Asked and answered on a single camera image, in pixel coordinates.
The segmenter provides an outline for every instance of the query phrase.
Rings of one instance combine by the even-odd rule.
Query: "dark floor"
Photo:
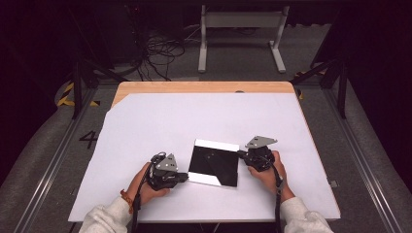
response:
[[[287,73],[279,74],[267,45],[270,31],[257,30],[250,36],[231,31],[216,31],[209,37],[207,72],[197,72],[199,43],[186,45],[185,54],[168,67],[173,81],[288,81],[296,72],[306,71],[328,26],[286,28],[280,51]],[[165,67],[159,72],[165,74]],[[161,80],[152,70],[150,77]],[[140,77],[133,73],[131,80]],[[323,90],[317,78],[302,83],[300,105],[319,151],[326,174],[338,183],[333,188],[341,210],[341,219],[329,224],[334,232],[412,232],[412,195],[397,175],[374,134],[354,91],[349,87],[346,104],[347,119],[336,115],[333,102],[335,88]],[[100,132],[105,114],[110,109],[117,85],[106,82],[98,86],[92,100],[98,107],[86,108],[78,122],[71,141],[64,151],[58,172],[46,188],[44,200],[39,200],[37,211],[25,228],[30,232],[77,232],[80,224],[67,218],[92,157],[95,143],[80,139],[90,131]],[[50,165],[61,140],[70,127],[73,107],[61,106],[42,126],[19,157],[9,177],[0,188],[0,232],[13,232],[42,177]],[[359,160],[364,158],[366,165]],[[215,224],[141,224],[141,232],[205,232],[213,231]],[[226,223],[217,232],[273,232],[271,223]]]

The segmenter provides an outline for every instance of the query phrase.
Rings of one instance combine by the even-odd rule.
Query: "metal rail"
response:
[[[340,116],[339,110],[336,108],[336,97],[330,89],[324,89],[323,92],[327,102],[333,109],[333,114],[339,121],[340,127],[347,141],[349,142],[349,145],[351,146],[351,149],[353,151],[352,156],[355,164],[360,171],[363,182],[370,194],[370,197],[372,198],[373,203],[376,206],[379,215],[381,216],[382,221],[385,224],[385,227],[387,228],[387,231],[402,233],[403,230],[397,222],[396,217],[394,216],[394,213],[392,212],[391,207],[389,206],[389,203],[385,198],[379,181],[373,175],[372,170],[370,169],[369,164],[364,157],[363,152],[361,151],[361,147],[359,146],[349,123]]]
[[[72,119],[70,122],[66,133],[63,136],[63,139],[61,140],[56,152],[54,153],[54,156],[51,160],[51,163],[49,164],[48,169],[46,170],[45,174],[43,177],[40,179],[39,184],[37,185],[36,190],[34,191],[33,196],[31,197],[31,200],[29,204],[27,205],[23,215],[21,216],[16,229],[15,233],[20,233],[20,232],[29,232],[31,224],[33,223],[37,213],[39,212],[51,186],[54,181],[55,176],[57,175],[57,172],[61,166],[61,163],[63,162],[64,158],[66,157],[66,151],[69,147],[69,144],[71,142],[71,139],[76,132],[76,129],[79,126],[79,123],[82,121],[82,118],[86,112],[86,109],[89,105],[89,103],[92,101],[92,98],[96,92],[96,89],[88,89],[86,91],[86,96],[83,101],[83,106],[82,110],[79,112],[79,115],[77,116],[76,119]]]

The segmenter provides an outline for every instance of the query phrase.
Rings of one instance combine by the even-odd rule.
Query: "wrist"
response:
[[[134,198],[136,197],[136,194],[137,194],[137,189],[129,188],[125,193],[132,201],[134,201]]]
[[[124,189],[120,192],[121,198],[128,204],[130,214],[133,214],[133,200],[128,197],[128,194],[124,191]]]
[[[287,201],[291,198],[294,197],[294,193],[292,192],[291,188],[288,186],[287,183],[285,183],[285,186],[282,190],[282,194],[281,194],[281,203],[283,203],[284,201]]]
[[[270,191],[272,194],[275,194],[275,195],[276,195],[276,193],[277,193],[276,186],[274,186],[274,187],[272,187],[272,188],[269,188],[269,191]]]

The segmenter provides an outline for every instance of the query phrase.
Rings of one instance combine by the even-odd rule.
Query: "black cable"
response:
[[[276,208],[275,208],[275,230],[277,233],[282,233],[282,225],[281,225],[281,195],[282,195],[282,184],[283,184],[283,178],[279,175],[278,170],[276,169],[275,165],[273,165],[272,162],[270,162],[268,159],[265,157],[260,156],[260,159],[265,160],[270,164],[270,166],[273,168],[273,173],[275,175],[276,179]]]
[[[73,222],[72,227],[70,227],[69,233],[73,232],[73,230],[75,229],[75,226],[76,226],[76,222]]]
[[[142,80],[142,82],[144,81],[144,78],[143,78],[143,74],[142,74],[142,72],[140,71],[140,66],[137,68],[137,74],[139,74],[139,76],[140,76],[140,79]]]
[[[145,62],[144,64],[145,64],[145,68],[146,68],[146,79],[147,79],[148,81],[151,81],[152,79],[151,79],[151,77],[149,76],[149,68],[148,68],[148,66],[147,66],[147,62]]]
[[[149,171],[151,170],[153,166],[153,163],[149,165],[149,167],[145,171],[145,175],[143,175],[142,180],[140,181],[139,187],[137,188],[136,196],[134,197],[133,200],[133,219],[132,219],[132,224],[131,224],[131,232],[137,233],[137,216],[141,207],[141,196],[140,196],[140,190],[142,189],[143,183],[146,181],[146,176],[148,175]]]
[[[165,35],[166,33],[161,32],[158,29],[150,30],[148,16],[146,12],[139,8],[139,6],[129,8],[128,9],[129,21],[130,26],[134,30],[135,34],[135,44],[136,46],[142,50],[142,63],[140,66],[147,65],[152,67],[152,69],[162,78],[167,81],[171,81],[167,75],[169,71],[169,64],[175,60],[177,56],[181,56],[185,53],[185,48],[178,40],[170,40]],[[154,62],[154,56],[165,56],[167,58],[167,62],[159,63]],[[166,72],[165,75],[160,74],[158,69],[155,66],[165,65]],[[139,74],[141,80],[148,80],[151,81],[151,77],[149,75],[149,69],[147,69],[148,74],[147,77],[143,77],[143,72],[139,68],[137,69],[137,73]]]

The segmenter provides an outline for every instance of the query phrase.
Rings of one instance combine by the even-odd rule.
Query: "metal frame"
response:
[[[84,98],[83,106],[88,106],[90,104],[95,92],[96,92],[96,89],[87,90],[86,96]],[[82,108],[79,114],[77,115],[77,117],[73,118],[72,121],[70,122],[66,130],[66,133],[64,134],[63,139],[60,142],[60,145],[58,146],[56,152],[54,153],[51,163],[49,164],[45,174],[43,175],[42,179],[37,185],[37,188],[34,191],[34,194],[31,197],[29,204],[27,205],[23,215],[21,216],[15,228],[15,231],[14,231],[15,233],[29,232],[30,227],[33,224],[33,221],[37,213],[39,212],[43,202],[46,199],[46,196],[50,188],[52,187],[52,183],[54,181],[54,178],[57,175],[57,172],[61,166],[61,163],[66,157],[66,152],[68,150],[70,141],[74,133],[76,132],[76,129],[79,127],[79,124],[86,112],[86,109],[87,108]]]
[[[351,126],[346,121],[346,119],[341,117],[340,110],[336,108],[336,97],[334,96],[332,90],[325,89],[324,95],[326,97],[329,106],[332,108],[335,117],[338,119],[339,125],[353,151],[352,157],[355,161],[355,164],[360,171],[360,175],[363,178],[363,182],[370,194],[370,197],[375,204],[376,210],[378,211],[382,221],[385,224],[385,227],[388,232],[403,232],[399,223],[396,220],[394,213],[392,212],[391,207],[387,199],[385,198],[384,192],[379,181],[373,175],[372,170],[369,167],[369,164],[366,158],[361,151],[361,147],[358,144],[354,133],[352,132]]]
[[[208,27],[276,27],[276,38],[269,41],[273,58],[280,73],[285,73],[286,68],[279,53],[279,43],[288,17],[289,6],[282,12],[206,12],[206,6],[202,5],[201,12],[201,45],[199,54],[198,72],[206,72],[207,40],[206,29]]]

